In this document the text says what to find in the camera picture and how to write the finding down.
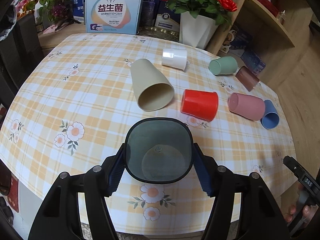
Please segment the purple small box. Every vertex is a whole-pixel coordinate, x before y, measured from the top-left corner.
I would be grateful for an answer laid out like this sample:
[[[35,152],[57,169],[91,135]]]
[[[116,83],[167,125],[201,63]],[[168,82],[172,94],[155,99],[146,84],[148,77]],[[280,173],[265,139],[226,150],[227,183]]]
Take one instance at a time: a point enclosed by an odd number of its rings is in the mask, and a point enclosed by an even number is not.
[[[244,51],[241,59],[255,76],[258,76],[266,67],[266,63],[252,50]]]

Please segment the clear perfume bottle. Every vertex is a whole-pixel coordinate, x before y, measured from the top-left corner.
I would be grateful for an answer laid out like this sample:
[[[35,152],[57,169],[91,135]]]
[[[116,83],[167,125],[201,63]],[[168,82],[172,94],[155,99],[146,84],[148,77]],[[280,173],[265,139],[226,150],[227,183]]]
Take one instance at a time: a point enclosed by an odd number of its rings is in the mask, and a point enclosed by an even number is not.
[[[285,20],[286,20],[285,10],[280,11],[280,12],[277,14],[277,16],[276,16],[276,19],[277,19],[277,21],[278,21],[281,25],[283,25],[284,22],[285,22]]]

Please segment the wooden shelf unit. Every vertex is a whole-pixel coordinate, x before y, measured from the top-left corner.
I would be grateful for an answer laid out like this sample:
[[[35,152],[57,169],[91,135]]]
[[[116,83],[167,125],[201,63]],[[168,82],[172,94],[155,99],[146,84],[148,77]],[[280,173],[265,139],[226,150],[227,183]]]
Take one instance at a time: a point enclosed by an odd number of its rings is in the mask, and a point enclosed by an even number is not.
[[[286,20],[278,20],[258,0],[233,0],[238,10],[232,23],[252,37],[252,49],[266,63],[259,79],[272,89],[279,87],[295,69],[310,42],[313,11],[306,0],[278,0]]]

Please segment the white plastic cup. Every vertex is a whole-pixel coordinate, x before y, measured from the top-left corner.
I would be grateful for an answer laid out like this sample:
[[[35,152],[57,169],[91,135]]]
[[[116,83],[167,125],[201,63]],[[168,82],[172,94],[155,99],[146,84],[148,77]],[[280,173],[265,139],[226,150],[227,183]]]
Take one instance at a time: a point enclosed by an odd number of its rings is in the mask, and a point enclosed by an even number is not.
[[[162,65],[184,71],[187,66],[187,50],[163,49]]]

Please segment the red plastic cup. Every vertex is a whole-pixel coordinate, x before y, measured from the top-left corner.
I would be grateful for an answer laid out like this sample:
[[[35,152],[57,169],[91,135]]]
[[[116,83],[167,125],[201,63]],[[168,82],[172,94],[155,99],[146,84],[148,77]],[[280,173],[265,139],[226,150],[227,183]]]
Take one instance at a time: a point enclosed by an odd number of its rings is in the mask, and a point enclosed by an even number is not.
[[[182,96],[180,111],[202,120],[212,121],[217,114],[218,105],[217,92],[186,89]]]

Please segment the beige plastic cup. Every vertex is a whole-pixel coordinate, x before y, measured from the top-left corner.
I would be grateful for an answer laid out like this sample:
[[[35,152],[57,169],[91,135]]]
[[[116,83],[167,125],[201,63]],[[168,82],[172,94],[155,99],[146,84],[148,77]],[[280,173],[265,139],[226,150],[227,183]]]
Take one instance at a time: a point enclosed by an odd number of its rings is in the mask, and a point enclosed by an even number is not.
[[[149,60],[136,60],[131,64],[130,72],[133,93],[142,110],[156,111],[173,100],[173,86]]]

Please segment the white flower pot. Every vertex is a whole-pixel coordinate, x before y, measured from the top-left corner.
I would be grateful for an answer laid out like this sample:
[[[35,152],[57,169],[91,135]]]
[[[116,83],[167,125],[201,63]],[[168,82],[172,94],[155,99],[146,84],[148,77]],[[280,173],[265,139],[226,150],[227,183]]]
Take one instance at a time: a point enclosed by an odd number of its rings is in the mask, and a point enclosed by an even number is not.
[[[190,12],[181,14],[179,42],[199,49],[205,49],[218,26],[211,18],[198,15],[193,18]]]

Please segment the probiotic product box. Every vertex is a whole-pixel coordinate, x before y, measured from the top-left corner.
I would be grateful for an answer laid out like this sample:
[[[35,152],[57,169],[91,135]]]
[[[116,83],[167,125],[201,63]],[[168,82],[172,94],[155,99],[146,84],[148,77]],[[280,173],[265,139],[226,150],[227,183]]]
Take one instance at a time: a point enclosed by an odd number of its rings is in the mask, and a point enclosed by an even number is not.
[[[87,33],[135,35],[143,0],[85,0]]]

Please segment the green plastic cup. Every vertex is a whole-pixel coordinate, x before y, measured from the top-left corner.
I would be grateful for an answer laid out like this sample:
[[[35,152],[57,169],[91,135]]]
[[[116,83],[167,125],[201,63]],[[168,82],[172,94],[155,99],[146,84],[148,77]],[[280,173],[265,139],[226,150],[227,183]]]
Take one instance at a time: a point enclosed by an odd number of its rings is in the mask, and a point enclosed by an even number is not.
[[[232,75],[236,72],[237,68],[238,63],[231,56],[214,59],[209,64],[209,70],[214,75]]]

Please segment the dark teal square cup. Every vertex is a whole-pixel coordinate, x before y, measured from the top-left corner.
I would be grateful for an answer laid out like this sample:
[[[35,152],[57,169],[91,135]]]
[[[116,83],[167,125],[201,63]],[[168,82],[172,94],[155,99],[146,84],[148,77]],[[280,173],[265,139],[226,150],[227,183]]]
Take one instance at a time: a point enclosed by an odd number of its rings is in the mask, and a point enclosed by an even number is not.
[[[134,124],[124,142],[127,172],[148,184],[171,184],[193,165],[194,141],[186,124],[174,118],[146,118]]]

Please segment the pink blossom branch arrangement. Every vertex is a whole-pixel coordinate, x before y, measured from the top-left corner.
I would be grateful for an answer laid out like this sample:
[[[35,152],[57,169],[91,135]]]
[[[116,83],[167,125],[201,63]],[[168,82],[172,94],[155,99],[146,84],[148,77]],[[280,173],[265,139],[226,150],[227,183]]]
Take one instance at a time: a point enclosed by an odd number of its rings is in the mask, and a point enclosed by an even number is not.
[[[38,13],[36,19],[42,22],[45,18],[49,22],[57,23],[72,17],[71,0],[14,0],[13,5],[17,18],[30,13]]]

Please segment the brown translucent cup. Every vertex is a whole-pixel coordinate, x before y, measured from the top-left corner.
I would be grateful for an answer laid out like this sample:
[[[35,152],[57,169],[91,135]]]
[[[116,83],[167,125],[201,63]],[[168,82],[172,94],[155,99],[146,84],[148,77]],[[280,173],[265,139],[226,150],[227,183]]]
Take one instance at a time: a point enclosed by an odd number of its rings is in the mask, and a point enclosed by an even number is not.
[[[252,91],[260,81],[246,66],[242,66],[235,77],[249,92]]]

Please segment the blue plastic cup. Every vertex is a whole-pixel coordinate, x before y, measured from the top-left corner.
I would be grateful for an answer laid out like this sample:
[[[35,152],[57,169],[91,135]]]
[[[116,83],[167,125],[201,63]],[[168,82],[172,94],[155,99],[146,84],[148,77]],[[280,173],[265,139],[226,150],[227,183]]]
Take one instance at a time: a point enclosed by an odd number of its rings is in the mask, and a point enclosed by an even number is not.
[[[265,129],[273,129],[279,124],[279,115],[271,100],[265,100],[265,113],[260,119]]]

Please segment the glass tray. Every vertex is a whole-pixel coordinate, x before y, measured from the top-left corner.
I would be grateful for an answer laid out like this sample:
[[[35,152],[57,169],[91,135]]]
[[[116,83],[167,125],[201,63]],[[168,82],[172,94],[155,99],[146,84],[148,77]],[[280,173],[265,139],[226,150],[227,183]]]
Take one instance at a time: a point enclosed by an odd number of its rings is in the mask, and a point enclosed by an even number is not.
[[[160,27],[139,27],[138,35],[179,42],[179,33]]]

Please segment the black cookie box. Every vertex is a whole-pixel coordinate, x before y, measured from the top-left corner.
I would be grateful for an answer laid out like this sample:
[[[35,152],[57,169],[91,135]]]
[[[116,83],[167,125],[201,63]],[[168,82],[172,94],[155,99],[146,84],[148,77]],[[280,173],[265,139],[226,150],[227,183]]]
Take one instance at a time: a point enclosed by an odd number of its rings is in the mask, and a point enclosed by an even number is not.
[[[247,34],[241,28],[234,25],[223,41],[220,51],[227,54],[230,50],[244,49],[247,44]]]

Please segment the pink plastic cup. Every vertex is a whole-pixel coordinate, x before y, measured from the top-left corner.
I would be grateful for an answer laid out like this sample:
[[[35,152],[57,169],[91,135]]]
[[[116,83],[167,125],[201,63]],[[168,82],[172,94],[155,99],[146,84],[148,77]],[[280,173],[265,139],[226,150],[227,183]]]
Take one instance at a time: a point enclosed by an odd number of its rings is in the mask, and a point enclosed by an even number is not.
[[[265,113],[265,103],[252,95],[233,93],[228,99],[229,111],[246,119],[259,121]]]

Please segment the yellow plaid floral tablecloth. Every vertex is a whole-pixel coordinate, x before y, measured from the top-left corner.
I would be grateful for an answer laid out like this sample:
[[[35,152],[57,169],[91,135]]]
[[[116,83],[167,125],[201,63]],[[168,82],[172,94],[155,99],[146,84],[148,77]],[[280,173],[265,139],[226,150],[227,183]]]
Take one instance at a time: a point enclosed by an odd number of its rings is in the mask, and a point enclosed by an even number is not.
[[[185,71],[162,66],[165,48],[175,42],[120,34],[78,34],[62,41],[22,85],[1,127],[1,161],[19,181],[15,226],[29,231],[33,219],[59,173],[80,174],[114,155],[130,127],[141,119],[163,116],[190,128],[202,152],[239,174],[258,172],[275,197],[295,181],[283,165],[295,156],[289,125],[277,94],[260,83],[252,95],[271,100],[280,117],[274,129],[228,109],[233,93],[247,90],[234,76],[215,76],[214,56],[187,47]],[[131,64],[148,59],[175,90],[172,102],[155,112],[141,110],[132,90]],[[181,113],[186,89],[217,92],[212,121]]]

